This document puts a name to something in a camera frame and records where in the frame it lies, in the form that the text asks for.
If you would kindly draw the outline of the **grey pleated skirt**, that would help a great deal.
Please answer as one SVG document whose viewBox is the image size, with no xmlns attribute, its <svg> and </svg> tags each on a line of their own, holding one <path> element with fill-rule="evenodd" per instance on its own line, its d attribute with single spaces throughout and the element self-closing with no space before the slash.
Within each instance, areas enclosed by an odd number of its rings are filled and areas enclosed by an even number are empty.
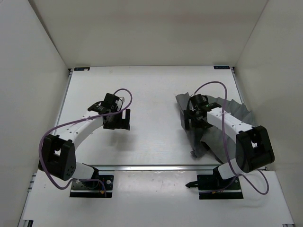
<svg viewBox="0 0 303 227">
<path fill-rule="evenodd" d="M 176 101 L 178 108 L 180 109 L 180 120 L 181 126 L 187 134 L 187 138 L 192 147 L 191 155 L 193 159 L 201 159 L 205 154 L 211 154 L 215 159 L 224 164 L 227 162 L 227 157 L 223 147 L 223 136 L 222 131 L 216 127 L 209 129 L 194 129 L 191 127 L 189 130 L 185 128 L 183 110 L 187 107 L 189 100 L 189 93 L 176 95 Z M 223 98 L 208 96 L 209 103 L 223 104 Z M 245 104 L 239 104 L 235 100 L 227 100 L 225 111 L 230 113 L 232 116 L 241 120 L 244 123 L 257 126 L 253 116 L 253 112 L 249 111 Z M 230 159 L 235 158 L 236 145 L 230 137 L 226 137 L 227 149 Z"/>
</svg>

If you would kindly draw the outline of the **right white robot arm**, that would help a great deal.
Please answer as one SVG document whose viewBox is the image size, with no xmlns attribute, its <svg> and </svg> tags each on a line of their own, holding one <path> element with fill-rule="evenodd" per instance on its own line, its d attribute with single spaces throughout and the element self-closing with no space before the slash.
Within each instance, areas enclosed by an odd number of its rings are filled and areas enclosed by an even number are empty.
<svg viewBox="0 0 303 227">
<path fill-rule="evenodd" d="M 235 157 L 213 170 L 212 183 L 224 189 L 235 176 L 271 164 L 275 155 L 268 132 L 263 126 L 252 126 L 210 103 L 207 96 L 194 95 L 183 110 L 184 128 L 191 135 L 194 150 L 227 150 L 227 139 L 234 143 Z"/>
</svg>

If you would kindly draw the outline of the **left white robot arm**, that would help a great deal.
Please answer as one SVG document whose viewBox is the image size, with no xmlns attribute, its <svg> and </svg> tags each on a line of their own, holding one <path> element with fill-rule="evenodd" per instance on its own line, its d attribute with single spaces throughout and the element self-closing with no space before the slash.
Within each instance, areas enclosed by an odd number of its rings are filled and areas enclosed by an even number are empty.
<svg viewBox="0 0 303 227">
<path fill-rule="evenodd" d="M 122 97 L 107 93 L 103 101 L 98 101 L 87 109 L 80 122 L 72 123 L 60 134 L 48 134 L 42 142 L 39 169 L 50 177 L 63 181 L 77 179 L 88 188 L 96 187 L 99 183 L 98 170 L 77 162 L 76 149 L 100 127 L 129 131 L 131 110 L 123 108 L 123 103 Z"/>
</svg>

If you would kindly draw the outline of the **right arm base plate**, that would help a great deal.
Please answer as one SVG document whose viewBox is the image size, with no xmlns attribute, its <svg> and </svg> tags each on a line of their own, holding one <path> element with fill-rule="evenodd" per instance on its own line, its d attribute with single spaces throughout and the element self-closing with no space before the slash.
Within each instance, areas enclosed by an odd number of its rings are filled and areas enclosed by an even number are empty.
<svg viewBox="0 0 303 227">
<path fill-rule="evenodd" d="M 185 185 L 187 188 L 198 188 L 200 200 L 238 200 L 243 199 L 239 179 L 236 177 L 219 180 L 212 175 L 197 175 L 197 180 Z"/>
</svg>

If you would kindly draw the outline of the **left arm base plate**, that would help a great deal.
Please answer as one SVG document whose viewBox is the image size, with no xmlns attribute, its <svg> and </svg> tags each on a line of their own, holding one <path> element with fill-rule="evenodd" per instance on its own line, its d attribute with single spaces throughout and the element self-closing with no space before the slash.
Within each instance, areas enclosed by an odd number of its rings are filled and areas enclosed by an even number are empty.
<svg viewBox="0 0 303 227">
<path fill-rule="evenodd" d="M 105 189 L 99 182 L 73 182 L 71 184 L 71 198 L 112 198 L 114 175 L 99 175 Z"/>
</svg>

